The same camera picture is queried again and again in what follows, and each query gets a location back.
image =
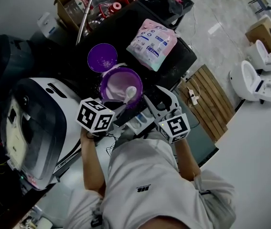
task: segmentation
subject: metal rod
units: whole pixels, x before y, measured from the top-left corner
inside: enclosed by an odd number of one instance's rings
[[[86,10],[84,11],[84,16],[83,16],[83,19],[82,19],[82,21],[81,21],[81,25],[80,25],[80,28],[79,28],[79,32],[78,32],[78,36],[77,36],[76,45],[78,45],[78,43],[79,43],[80,40],[81,40],[82,32],[83,32],[83,29],[84,29],[84,27],[85,27],[85,25],[86,25],[87,16],[88,16],[88,14],[89,14],[89,10],[90,10],[92,1],[93,1],[93,0],[89,0],[89,1],[88,1]]]

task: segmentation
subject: wooden board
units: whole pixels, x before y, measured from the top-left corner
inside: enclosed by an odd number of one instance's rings
[[[219,92],[219,90],[217,89],[217,87],[213,84],[211,78],[207,75],[207,73],[203,70],[203,68],[200,68],[198,72],[196,72],[198,75],[202,75],[202,77],[204,78],[204,80],[206,81],[206,83],[208,84],[208,86],[210,87],[210,89],[213,91],[213,93],[216,95],[217,99],[219,100],[221,106],[224,108],[225,112],[228,115],[228,121],[232,118],[233,114],[230,110],[230,108],[228,107],[226,101],[224,100],[223,96],[221,95],[221,93]]]
[[[195,83],[192,83],[192,81],[193,80],[191,79],[186,84],[188,85],[188,87],[190,89],[193,89],[193,91],[194,91],[194,93],[195,93],[196,96],[199,96],[199,92],[197,91],[197,86],[196,86]],[[198,104],[195,105],[195,109],[197,110],[198,106],[202,107],[202,109],[204,110],[205,114],[210,119],[211,123],[213,124],[213,128],[216,129],[216,131],[219,134],[219,137],[221,137],[224,134],[224,131],[221,128],[221,126],[220,126],[219,122],[217,121],[217,119],[215,118],[215,116],[213,115],[211,109],[207,106],[207,104],[205,103],[205,101],[202,98],[202,96],[200,96],[197,101],[198,101]]]
[[[197,82],[197,84],[198,84],[198,86],[200,88],[200,93],[201,93],[200,97],[203,99],[203,101],[205,101],[206,105],[209,107],[210,111],[213,113],[213,115],[217,119],[217,121],[218,121],[219,125],[221,126],[223,132],[226,132],[227,131],[227,126],[226,126],[225,120],[223,119],[223,117],[219,113],[217,107],[215,106],[214,101],[212,101],[210,99],[209,94],[207,93],[206,89],[201,84],[201,82],[198,80],[198,78],[195,75],[193,75],[192,78]]]
[[[228,108],[230,109],[232,115],[234,115],[235,114],[235,110],[234,110],[234,108],[233,108],[230,100],[228,99],[226,93],[224,92],[224,90],[219,85],[218,81],[215,79],[215,77],[213,76],[213,74],[210,72],[210,70],[207,68],[206,65],[203,65],[201,68],[205,71],[205,73],[211,79],[211,81],[213,82],[213,84],[215,85],[215,87],[217,88],[217,90],[220,92],[221,96],[225,100],[225,102],[226,102]]]
[[[216,142],[217,139],[214,137],[213,133],[210,131],[210,129],[206,125],[205,121],[201,118],[201,116],[198,113],[198,111],[196,111],[196,109],[193,107],[191,100],[188,100],[189,95],[185,94],[180,89],[178,89],[178,92],[179,92],[179,95],[182,98],[182,100],[185,102],[185,104],[188,102],[187,106],[192,111],[192,113],[196,116],[197,120],[200,122],[200,125],[203,127],[203,129],[206,131],[206,133],[209,135],[209,137],[212,139],[212,141]]]
[[[199,96],[198,104],[193,106],[188,88]],[[182,82],[179,94],[197,117],[210,138],[216,142],[226,131],[227,123],[234,115],[234,109],[225,92],[213,74],[204,65],[186,83]]]

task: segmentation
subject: plastic bag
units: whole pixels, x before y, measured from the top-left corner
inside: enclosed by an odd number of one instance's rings
[[[170,13],[181,15],[183,13],[182,0],[167,0],[168,1],[168,11]]]
[[[177,37],[173,30],[146,19],[127,51],[142,65],[158,71],[176,43]]]

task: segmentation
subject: white t-shirt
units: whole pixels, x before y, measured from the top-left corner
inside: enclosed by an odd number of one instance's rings
[[[116,148],[108,177],[103,200],[94,191],[74,191],[65,229],[136,229],[157,216],[190,229],[213,228],[198,191],[180,176],[172,149],[162,140],[135,139]],[[217,189],[232,204],[230,184],[206,170],[201,178],[205,189]]]

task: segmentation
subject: toilet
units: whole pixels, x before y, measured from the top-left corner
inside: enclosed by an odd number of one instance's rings
[[[271,53],[268,53],[260,40],[246,48],[246,54],[254,69],[271,71]]]
[[[236,94],[249,101],[271,102],[271,79],[262,79],[252,64],[244,60],[230,71],[229,77]]]

